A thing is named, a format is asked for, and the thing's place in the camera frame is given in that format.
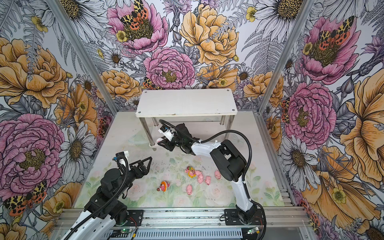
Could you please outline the pink bear yellow flower toy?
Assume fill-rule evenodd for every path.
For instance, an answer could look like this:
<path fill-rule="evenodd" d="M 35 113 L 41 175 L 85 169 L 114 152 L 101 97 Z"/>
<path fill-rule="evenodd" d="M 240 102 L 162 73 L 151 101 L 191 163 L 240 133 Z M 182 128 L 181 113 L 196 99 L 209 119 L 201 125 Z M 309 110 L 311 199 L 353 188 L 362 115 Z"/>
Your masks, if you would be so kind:
<path fill-rule="evenodd" d="M 196 171 L 193 167 L 191 166 L 188 166 L 186 169 L 185 169 L 185 173 L 187 174 L 188 177 L 190 178 L 194 178 L 196 176 Z"/>

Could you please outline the pink bear orange donut toy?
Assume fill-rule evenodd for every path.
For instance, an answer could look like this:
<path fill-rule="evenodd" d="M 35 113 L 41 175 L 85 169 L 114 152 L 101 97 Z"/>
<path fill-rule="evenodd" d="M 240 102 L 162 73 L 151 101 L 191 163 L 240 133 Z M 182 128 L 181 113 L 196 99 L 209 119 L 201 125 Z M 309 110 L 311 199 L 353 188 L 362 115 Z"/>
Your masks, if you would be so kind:
<path fill-rule="evenodd" d="M 160 186 L 157 188 L 158 192 L 166 192 L 167 189 L 170 187 L 170 183 L 167 181 L 162 181 Z"/>

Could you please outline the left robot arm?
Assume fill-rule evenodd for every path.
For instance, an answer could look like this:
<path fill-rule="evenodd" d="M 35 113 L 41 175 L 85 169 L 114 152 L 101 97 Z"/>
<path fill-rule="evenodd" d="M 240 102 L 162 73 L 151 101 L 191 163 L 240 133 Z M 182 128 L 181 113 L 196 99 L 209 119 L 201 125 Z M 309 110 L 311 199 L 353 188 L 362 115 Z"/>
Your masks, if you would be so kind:
<path fill-rule="evenodd" d="M 117 167 L 105 172 L 96 193 L 62 239 L 99 240 L 115 225 L 125 224 L 129 219 L 128 208 L 119 198 L 127 194 L 135 180 L 148 175 L 152 160 L 148 157 L 130 164 L 124 153 L 116 154 L 113 161 Z"/>

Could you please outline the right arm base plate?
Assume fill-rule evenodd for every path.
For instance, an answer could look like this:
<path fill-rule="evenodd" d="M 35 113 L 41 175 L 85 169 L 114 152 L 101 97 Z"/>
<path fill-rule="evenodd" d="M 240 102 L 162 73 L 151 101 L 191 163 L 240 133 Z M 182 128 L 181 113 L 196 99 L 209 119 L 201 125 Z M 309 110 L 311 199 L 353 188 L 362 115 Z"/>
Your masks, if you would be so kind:
<path fill-rule="evenodd" d="M 261 226 L 265 224 L 261 209 L 244 212 L 240 209 L 224 209 L 226 226 Z"/>

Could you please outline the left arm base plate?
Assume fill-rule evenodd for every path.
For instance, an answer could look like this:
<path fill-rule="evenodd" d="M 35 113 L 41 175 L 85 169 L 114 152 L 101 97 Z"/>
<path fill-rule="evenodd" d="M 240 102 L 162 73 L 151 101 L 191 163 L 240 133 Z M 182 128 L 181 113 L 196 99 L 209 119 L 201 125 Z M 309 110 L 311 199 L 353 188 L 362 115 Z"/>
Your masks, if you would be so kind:
<path fill-rule="evenodd" d="M 144 210 L 126 210 L 122 227 L 140 227 L 144 218 Z"/>

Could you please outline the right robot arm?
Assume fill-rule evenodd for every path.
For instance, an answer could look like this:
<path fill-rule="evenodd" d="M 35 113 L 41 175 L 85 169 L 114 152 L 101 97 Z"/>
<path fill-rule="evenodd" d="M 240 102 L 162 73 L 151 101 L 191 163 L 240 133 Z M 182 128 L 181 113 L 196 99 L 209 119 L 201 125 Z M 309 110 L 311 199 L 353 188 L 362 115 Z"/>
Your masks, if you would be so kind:
<path fill-rule="evenodd" d="M 257 212 L 257 204 L 250 197 L 246 184 L 246 173 L 252 161 L 252 146 L 248 138 L 239 131 L 224 130 L 202 140 L 194 138 L 185 124 L 174 126 L 165 120 L 160 120 L 160 123 L 159 132 L 163 136 L 157 144 L 170 152 L 178 147 L 185 154 L 210 157 L 221 176 L 231 182 L 240 222 L 250 224 Z M 230 140 L 217 141 L 217 137 L 225 134 L 236 134 L 246 141 L 249 151 L 247 160 Z"/>

